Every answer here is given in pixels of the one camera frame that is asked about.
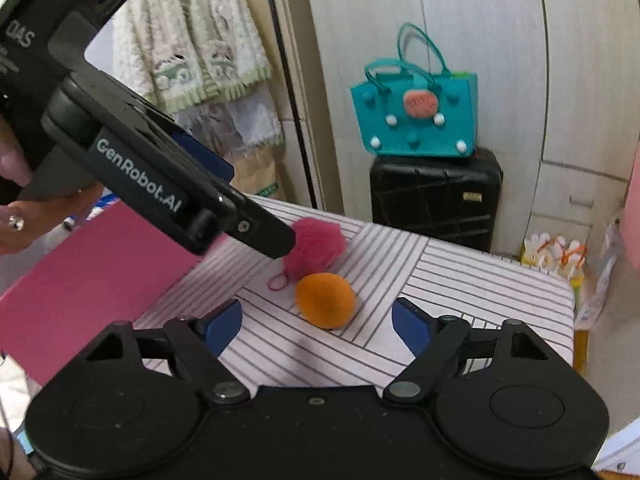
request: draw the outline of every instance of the black suitcase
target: black suitcase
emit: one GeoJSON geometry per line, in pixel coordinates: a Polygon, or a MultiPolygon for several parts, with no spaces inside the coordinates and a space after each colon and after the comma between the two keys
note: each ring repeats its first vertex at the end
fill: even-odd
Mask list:
{"type": "Polygon", "coordinates": [[[495,155],[379,156],[371,168],[373,221],[489,252],[502,192],[495,155]]]}

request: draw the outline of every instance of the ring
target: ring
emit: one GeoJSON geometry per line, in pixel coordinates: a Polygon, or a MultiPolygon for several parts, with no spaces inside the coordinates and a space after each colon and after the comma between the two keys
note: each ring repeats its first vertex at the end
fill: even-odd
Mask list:
{"type": "Polygon", "coordinates": [[[22,231],[24,229],[24,224],[24,218],[20,218],[19,216],[9,217],[9,221],[7,222],[7,225],[14,231],[22,231]]]}

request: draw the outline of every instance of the fuzzy cardigan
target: fuzzy cardigan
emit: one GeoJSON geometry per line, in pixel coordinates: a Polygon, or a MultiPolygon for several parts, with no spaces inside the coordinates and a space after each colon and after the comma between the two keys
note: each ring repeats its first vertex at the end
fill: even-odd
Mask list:
{"type": "Polygon", "coordinates": [[[114,17],[114,71],[170,114],[271,76],[245,0],[128,0],[114,17]]]}

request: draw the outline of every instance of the teal handle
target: teal handle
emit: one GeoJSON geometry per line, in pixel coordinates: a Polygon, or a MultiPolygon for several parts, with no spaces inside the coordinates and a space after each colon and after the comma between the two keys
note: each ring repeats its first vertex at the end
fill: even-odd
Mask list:
{"type": "Polygon", "coordinates": [[[429,72],[427,72],[425,69],[423,69],[421,66],[418,66],[413,63],[409,63],[403,59],[387,57],[387,58],[376,60],[373,63],[368,64],[364,69],[364,75],[367,78],[367,81],[372,83],[381,94],[387,94],[391,92],[391,89],[385,86],[383,83],[381,83],[380,80],[374,75],[372,71],[377,68],[382,68],[385,66],[386,67],[397,66],[398,68],[401,68],[406,72],[417,74],[427,80],[427,87],[429,88],[429,90],[434,91],[437,88],[437,84],[436,84],[436,81],[433,79],[433,76],[429,72]]]}
{"type": "Polygon", "coordinates": [[[442,54],[440,53],[440,50],[438,49],[438,47],[435,45],[435,43],[433,43],[433,41],[431,41],[431,38],[427,35],[426,32],[424,32],[420,27],[418,27],[417,25],[414,25],[413,23],[409,23],[409,22],[403,23],[402,26],[400,27],[400,31],[398,32],[399,59],[404,61],[404,53],[402,52],[402,37],[404,36],[404,32],[408,28],[412,28],[413,30],[415,30],[420,35],[420,37],[427,42],[427,45],[429,45],[430,49],[434,51],[435,55],[440,60],[440,64],[442,65],[442,75],[451,75],[451,70],[447,68],[447,64],[445,63],[444,58],[442,57],[442,54]]]}

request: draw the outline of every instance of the white tablecloth with black lines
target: white tablecloth with black lines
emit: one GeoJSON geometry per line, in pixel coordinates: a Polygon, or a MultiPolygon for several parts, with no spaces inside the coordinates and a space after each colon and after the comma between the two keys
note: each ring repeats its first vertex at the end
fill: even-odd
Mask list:
{"type": "MultiPolygon", "coordinates": [[[[203,316],[229,298],[242,303],[242,329],[221,361],[255,393],[270,386],[383,388],[412,360],[393,330],[390,310],[404,296],[431,316],[454,314],[473,327],[524,320],[567,362],[574,355],[574,295],[568,283],[512,260],[461,246],[273,200],[255,199],[287,223],[314,216],[338,222],[347,251],[330,269],[357,294],[357,313],[340,330],[325,331],[300,315],[294,285],[267,287],[282,271],[232,238],[173,286],[135,324],[156,328],[169,319],[203,316]]],[[[489,360],[469,362],[467,371],[489,360]]],[[[167,372],[162,361],[147,362],[167,372]]]]}

